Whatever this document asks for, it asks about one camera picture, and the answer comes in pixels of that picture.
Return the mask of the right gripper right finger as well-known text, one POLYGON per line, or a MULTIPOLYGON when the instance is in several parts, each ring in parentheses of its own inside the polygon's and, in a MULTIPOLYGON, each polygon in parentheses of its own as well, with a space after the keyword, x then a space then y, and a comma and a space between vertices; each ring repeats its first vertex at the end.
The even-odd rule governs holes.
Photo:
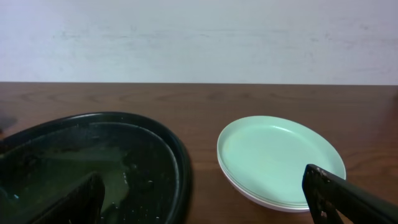
POLYGON ((314 223, 397 223, 397 206, 314 165, 306 165, 302 189, 314 223))

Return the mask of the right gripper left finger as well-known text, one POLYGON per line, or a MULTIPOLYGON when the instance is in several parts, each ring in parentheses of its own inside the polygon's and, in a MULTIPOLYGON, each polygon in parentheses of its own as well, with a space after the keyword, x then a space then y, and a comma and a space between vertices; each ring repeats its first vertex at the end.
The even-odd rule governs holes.
POLYGON ((98 223, 104 182, 91 172, 50 197, 29 213, 29 223, 98 223))

